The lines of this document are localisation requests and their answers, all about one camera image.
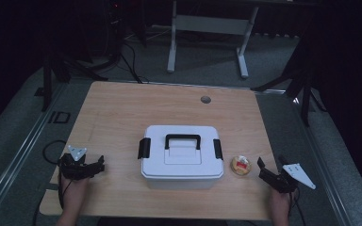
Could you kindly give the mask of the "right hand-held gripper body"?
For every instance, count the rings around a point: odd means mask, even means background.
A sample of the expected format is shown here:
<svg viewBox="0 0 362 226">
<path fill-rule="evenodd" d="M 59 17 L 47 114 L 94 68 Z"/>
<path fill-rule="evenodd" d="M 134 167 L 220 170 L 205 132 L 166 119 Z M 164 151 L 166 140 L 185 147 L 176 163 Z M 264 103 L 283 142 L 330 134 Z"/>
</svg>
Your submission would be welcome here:
<svg viewBox="0 0 362 226">
<path fill-rule="evenodd" d="M 278 160 L 282 165 L 282 170 L 275 177 L 275 184 L 272 187 L 279 193 L 291 193 L 299 184 L 311 189 L 317 188 L 299 163 L 289 163 L 283 155 L 280 155 Z"/>
</svg>

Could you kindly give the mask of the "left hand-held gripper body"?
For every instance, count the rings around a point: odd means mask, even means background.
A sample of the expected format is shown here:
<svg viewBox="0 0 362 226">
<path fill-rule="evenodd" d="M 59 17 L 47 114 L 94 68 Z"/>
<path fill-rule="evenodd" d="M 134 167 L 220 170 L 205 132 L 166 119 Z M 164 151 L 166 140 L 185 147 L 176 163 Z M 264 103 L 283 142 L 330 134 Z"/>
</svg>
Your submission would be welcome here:
<svg viewBox="0 0 362 226">
<path fill-rule="evenodd" d="M 67 152 L 58 160 L 59 171 L 66 179 L 78 181 L 89 177 L 86 152 L 86 148 L 67 146 Z"/>
</svg>

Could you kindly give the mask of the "white box lid black handle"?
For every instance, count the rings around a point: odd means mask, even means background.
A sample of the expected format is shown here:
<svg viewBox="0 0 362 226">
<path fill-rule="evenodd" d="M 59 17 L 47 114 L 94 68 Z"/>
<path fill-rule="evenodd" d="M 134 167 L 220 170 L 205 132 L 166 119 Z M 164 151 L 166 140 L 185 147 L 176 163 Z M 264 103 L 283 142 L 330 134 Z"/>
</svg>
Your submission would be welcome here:
<svg viewBox="0 0 362 226">
<path fill-rule="evenodd" d="M 218 180 L 223 175 L 222 145 L 212 126 L 150 125 L 138 159 L 147 180 Z"/>
</svg>

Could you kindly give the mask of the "white plastic storage box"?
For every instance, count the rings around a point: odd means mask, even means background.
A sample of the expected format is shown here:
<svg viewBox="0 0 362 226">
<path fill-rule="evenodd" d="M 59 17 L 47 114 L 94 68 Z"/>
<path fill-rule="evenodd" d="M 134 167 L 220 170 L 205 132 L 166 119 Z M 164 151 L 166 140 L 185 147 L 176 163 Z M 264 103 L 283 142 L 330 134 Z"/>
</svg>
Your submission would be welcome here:
<svg viewBox="0 0 362 226">
<path fill-rule="evenodd" d="M 195 177 L 195 178 L 146 178 L 147 185 L 152 189 L 210 189 L 222 177 Z"/>
</svg>

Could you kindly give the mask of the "person's left hand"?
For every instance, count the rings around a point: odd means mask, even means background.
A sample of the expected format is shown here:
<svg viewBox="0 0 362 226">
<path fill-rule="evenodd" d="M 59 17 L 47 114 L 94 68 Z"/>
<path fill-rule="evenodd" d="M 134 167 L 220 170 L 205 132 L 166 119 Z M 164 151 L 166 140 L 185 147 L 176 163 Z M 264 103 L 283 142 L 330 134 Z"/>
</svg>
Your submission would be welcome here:
<svg viewBox="0 0 362 226">
<path fill-rule="evenodd" d="M 89 181 L 89 178 L 78 181 L 72 181 L 64 177 L 60 179 L 64 204 L 61 216 L 78 219 L 87 194 Z"/>
</svg>

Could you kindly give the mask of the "person's right hand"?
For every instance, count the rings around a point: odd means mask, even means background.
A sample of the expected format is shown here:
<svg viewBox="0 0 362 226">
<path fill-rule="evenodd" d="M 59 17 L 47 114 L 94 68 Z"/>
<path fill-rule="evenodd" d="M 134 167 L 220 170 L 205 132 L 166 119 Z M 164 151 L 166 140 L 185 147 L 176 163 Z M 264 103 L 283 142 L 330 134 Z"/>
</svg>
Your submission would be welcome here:
<svg viewBox="0 0 362 226">
<path fill-rule="evenodd" d="M 291 200 L 287 193 L 279 193 L 274 188 L 271 189 L 269 206 L 271 210 L 271 220 L 288 219 Z"/>
</svg>

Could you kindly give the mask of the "black stand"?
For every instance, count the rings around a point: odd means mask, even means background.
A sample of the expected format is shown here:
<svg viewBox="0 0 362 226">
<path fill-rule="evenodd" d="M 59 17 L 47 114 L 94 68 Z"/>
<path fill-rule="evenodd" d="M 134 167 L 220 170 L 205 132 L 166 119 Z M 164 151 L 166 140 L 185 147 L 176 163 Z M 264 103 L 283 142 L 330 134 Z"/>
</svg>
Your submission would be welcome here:
<svg viewBox="0 0 362 226">
<path fill-rule="evenodd" d="M 107 81 L 87 67 L 78 63 L 75 59 L 66 56 L 62 53 L 47 54 L 43 60 L 43 87 L 41 88 L 41 96 L 43 97 L 43 106 L 41 111 L 44 112 L 48 109 L 52 102 L 52 74 L 54 74 L 59 82 L 67 83 L 70 81 L 71 76 L 68 73 L 66 65 L 74 67 L 76 70 L 86 75 L 95 81 Z"/>
<path fill-rule="evenodd" d="M 313 62 L 308 60 L 303 63 L 293 63 L 289 61 L 287 66 L 283 70 L 282 74 L 279 77 L 271 80 L 270 82 L 252 88 L 253 91 L 263 92 L 268 90 L 275 85 L 281 84 L 287 80 L 290 80 L 290 83 L 285 91 L 285 94 L 289 98 L 297 98 L 300 93 L 302 96 L 302 106 L 301 106 L 301 120 L 303 121 L 306 127 L 309 126 L 308 120 L 308 110 L 310 99 L 313 98 L 317 107 L 326 112 L 326 109 L 321 105 L 319 100 L 315 97 L 312 91 L 312 82 L 315 74 L 315 69 L 313 66 Z"/>
</svg>

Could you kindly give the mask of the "white metal desk frame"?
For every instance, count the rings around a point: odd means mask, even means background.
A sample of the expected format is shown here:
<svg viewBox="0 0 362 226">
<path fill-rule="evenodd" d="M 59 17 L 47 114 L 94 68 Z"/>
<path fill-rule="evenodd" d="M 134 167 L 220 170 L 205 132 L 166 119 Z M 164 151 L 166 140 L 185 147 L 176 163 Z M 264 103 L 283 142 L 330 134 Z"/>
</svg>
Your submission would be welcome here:
<svg viewBox="0 0 362 226">
<path fill-rule="evenodd" d="M 173 73 L 175 71 L 177 48 L 176 32 L 193 31 L 242 36 L 243 41 L 241 46 L 236 49 L 236 55 L 240 76 L 242 78 L 247 78 L 249 73 L 244 54 L 255 25 L 255 18 L 258 11 L 259 7 L 253 7 L 249 20 L 184 15 L 177 13 L 177 0 L 173 0 L 171 45 L 168 56 L 167 72 Z"/>
</svg>

